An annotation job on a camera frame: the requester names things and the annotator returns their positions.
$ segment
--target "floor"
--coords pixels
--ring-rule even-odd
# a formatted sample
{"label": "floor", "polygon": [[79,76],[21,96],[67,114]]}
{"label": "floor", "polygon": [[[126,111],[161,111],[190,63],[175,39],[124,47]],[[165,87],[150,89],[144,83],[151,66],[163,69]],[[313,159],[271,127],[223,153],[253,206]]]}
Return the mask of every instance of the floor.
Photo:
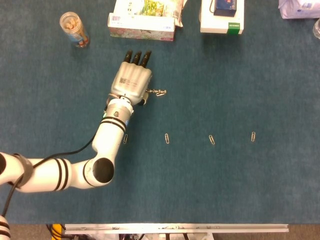
{"label": "floor", "polygon": [[[51,240],[43,225],[11,224],[11,240]],[[289,233],[223,233],[214,234],[215,240],[319,240],[320,225],[290,225]]]}

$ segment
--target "white box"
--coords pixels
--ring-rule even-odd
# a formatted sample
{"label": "white box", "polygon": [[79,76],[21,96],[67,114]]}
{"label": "white box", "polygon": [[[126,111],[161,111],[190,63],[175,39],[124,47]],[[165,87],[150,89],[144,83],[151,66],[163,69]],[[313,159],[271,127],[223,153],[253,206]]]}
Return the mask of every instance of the white box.
{"label": "white box", "polygon": [[200,32],[213,34],[242,34],[245,27],[245,0],[236,1],[234,17],[215,16],[215,0],[202,0],[199,13]]}
{"label": "white box", "polygon": [[107,25],[112,37],[173,41],[175,18],[110,13]]}

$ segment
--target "cable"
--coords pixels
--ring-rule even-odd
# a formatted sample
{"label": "cable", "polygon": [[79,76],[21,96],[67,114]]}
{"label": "cable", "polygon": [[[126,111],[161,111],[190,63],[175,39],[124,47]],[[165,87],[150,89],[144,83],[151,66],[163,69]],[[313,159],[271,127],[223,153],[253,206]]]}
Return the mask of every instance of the cable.
{"label": "cable", "polygon": [[189,240],[188,234],[184,233],[183,237],[184,237],[184,240]]}
{"label": "cable", "polygon": [[66,235],[66,234],[62,234],[62,233],[59,233],[54,227],[52,224],[46,224],[45,225],[46,228],[49,230],[49,232],[51,233],[51,235],[54,235],[58,238],[61,238],[61,239],[73,239],[74,237],[73,236],[70,236],[70,235]]}
{"label": "cable", "polygon": [[[50,156],[47,156],[46,158],[42,159],[41,161],[39,161],[37,164],[33,165],[33,169],[35,169],[36,167],[40,166],[41,164],[44,164],[46,161],[50,160],[50,159],[54,159],[54,158],[57,158],[57,157],[62,157],[62,156],[68,156],[68,155],[73,155],[73,154],[77,154],[79,152],[81,152],[82,150],[84,150],[86,147],[88,147],[92,141],[94,140],[95,138],[95,135],[96,133],[94,133],[94,135],[92,136],[92,138],[81,148],[79,148],[78,150],[75,150],[75,151],[67,151],[67,152],[61,152],[61,153],[55,153],[55,154],[52,154]],[[23,174],[15,181],[15,183],[12,185],[12,188],[9,192],[9,195],[5,201],[5,205],[4,205],[4,208],[3,208],[3,211],[2,211],[2,216],[5,218],[6,217],[6,214],[7,214],[7,211],[8,211],[8,208],[9,208],[9,204],[10,204],[10,201],[11,201],[11,198],[14,194],[14,191],[16,189],[16,187],[18,186],[18,184],[21,182],[22,178],[23,178]]]}
{"label": "cable", "polygon": [[212,2],[213,2],[213,0],[211,0],[210,7],[209,7],[209,11],[210,11],[210,13],[214,14],[215,12],[211,11]]}
{"label": "cable", "polygon": [[139,240],[143,239],[145,236],[145,234],[143,233],[140,237],[139,237]]}
{"label": "cable", "polygon": [[48,229],[48,231],[50,232],[51,236],[52,236],[54,239],[58,240],[57,238],[62,238],[61,236],[59,236],[59,235],[57,235],[57,234],[54,234],[54,233],[51,231],[51,229],[50,229],[50,227],[48,226],[48,224],[46,224],[45,226],[46,226],[46,228]]}

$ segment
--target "robot finger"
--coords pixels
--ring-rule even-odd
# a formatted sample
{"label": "robot finger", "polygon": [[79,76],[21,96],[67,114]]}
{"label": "robot finger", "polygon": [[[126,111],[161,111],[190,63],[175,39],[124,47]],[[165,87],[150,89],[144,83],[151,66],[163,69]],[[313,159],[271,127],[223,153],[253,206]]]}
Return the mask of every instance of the robot finger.
{"label": "robot finger", "polygon": [[130,63],[131,56],[132,56],[132,50],[127,51],[123,61],[127,62],[127,63]]}
{"label": "robot finger", "polygon": [[141,56],[141,51],[138,51],[138,52],[134,55],[133,60],[132,60],[132,63],[135,64],[135,65],[138,65],[139,60],[140,60],[140,56]]}
{"label": "robot finger", "polygon": [[148,61],[149,61],[149,58],[150,58],[150,55],[151,55],[151,51],[147,51],[146,53],[145,53],[145,55],[143,56],[143,58],[142,58],[142,60],[141,60],[141,63],[140,63],[140,65],[142,66],[142,67],[146,67],[147,66],[147,63],[148,63]]}

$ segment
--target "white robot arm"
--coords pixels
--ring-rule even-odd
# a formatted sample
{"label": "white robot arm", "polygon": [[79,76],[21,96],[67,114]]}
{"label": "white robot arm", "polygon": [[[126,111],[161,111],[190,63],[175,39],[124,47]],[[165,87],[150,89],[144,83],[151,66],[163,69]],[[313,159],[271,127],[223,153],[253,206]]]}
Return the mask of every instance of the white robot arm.
{"label": "white robot arm", "polygon": [[[151,51],[147,51],[139,65],[141,52],[125,55],[111,86],[114,97],[107,101],[103,118],[92,141],[96,156],[71,164],[64,158],[27,159],[20,154],[0,152],[0,185],[18,181],[20,192],[61,191],[68,187],[89,189],[107,185],[115,172],[115,158],[121,144],[133,106],[146,101],[152,72],[146,68]],[[9,226],[0,216],[0,240],[9,240]]]}

